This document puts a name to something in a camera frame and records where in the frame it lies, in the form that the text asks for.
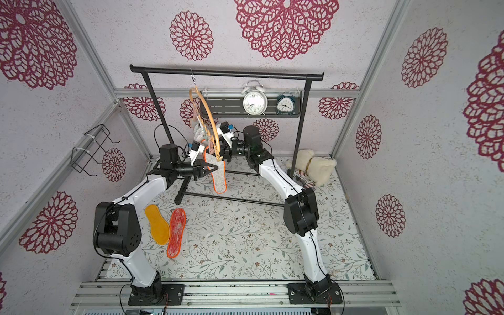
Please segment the red orange insole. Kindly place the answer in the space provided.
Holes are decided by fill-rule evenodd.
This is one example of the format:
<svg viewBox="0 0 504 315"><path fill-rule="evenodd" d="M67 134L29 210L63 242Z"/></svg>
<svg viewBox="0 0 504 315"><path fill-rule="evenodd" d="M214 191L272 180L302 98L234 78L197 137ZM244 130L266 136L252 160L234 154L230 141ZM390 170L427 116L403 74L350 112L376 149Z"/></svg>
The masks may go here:
<svg viewBox="0 0 504 315"><path fill-rule="evenodd" d="M176 258L181 252L182 238L186 226L186 213L182 208L177 208L172 212L170 219L171 237L167 246L167 257Z"/></svg>

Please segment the yellow shoe insole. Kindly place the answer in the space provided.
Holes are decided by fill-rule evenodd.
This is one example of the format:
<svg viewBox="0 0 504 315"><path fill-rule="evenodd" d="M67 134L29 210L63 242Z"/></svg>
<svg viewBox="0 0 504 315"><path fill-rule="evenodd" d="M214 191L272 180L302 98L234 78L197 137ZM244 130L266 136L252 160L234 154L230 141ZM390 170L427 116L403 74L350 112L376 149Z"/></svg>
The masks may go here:
<svg viewBox="0 0 504 315"><path fill-rule="evenodd" d="M171 229L169 223L162 217L159 207L149 205L144 212L150 224L152 238L158 245L166 245L171 237Z"/></svg>

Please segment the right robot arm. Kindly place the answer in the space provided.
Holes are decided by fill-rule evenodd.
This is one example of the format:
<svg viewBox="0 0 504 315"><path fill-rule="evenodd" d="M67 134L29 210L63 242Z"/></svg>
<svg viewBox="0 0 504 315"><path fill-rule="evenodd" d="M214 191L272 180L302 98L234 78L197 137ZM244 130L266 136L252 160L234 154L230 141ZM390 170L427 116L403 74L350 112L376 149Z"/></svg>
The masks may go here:
<svg viewBox="0 0 504 315"><path fill-rule="evenodd" d="M224 122L216 127L217 135L231 147L231 156L246 158L250 168L267 180L284 199L283 217L287 229L296 236L304 262L304 280L307 294L315 299L332 286L318 244L320 218L313 189L303 188L283 171L272 153L263 147L259 128L247 126L244 139L235 136L236 130Z"/></svg>

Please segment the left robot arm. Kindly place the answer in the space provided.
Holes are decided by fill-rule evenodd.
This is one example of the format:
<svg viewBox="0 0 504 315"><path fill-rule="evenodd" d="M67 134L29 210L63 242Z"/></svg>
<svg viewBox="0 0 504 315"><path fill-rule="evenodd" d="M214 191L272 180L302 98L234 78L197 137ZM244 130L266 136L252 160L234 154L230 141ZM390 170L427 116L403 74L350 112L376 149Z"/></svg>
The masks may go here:
<svg viewBox="0 0 504 315"><path fill-rule="evenodd" d="M178 146L166 144L160 148L160 158L146 179L122 197L101 202L96 207L93 246L97 253L113 257L129 271L134 295L143 299L161 299L161 276L148 262L140 243L142 230L137 211L144 209L158 194L167 190L177 179L200 178L218 169L198 156L205 147L193 143L189 162L178 155Z"/></svg>

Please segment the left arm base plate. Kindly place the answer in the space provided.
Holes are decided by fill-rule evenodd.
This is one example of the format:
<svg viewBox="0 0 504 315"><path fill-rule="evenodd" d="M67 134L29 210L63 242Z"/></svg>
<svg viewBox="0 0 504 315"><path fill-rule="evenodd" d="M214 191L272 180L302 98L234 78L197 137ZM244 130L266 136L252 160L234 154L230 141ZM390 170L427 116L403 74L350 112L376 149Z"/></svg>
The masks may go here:
<svg viewBox="0 0 504 315"><path fill-rule="evenodd" d="M131 286L132 292L127 302L128 306L180 306L185 293L183 284L162 284L154 287Z"/></svg>

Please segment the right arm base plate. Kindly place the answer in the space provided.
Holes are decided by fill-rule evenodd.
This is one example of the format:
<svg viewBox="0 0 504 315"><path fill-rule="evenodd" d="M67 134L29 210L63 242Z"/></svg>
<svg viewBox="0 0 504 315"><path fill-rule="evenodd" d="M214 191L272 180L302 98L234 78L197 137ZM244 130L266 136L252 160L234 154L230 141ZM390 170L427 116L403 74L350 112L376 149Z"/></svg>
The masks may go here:
<svg viewBox="0 0 504 315"><path fill-rule="evenodd" d="M309 283L288 283L288 297L290 304L329 304L342 305L343 296L340 288L334 282L324 283L321 286Z"/></svg>

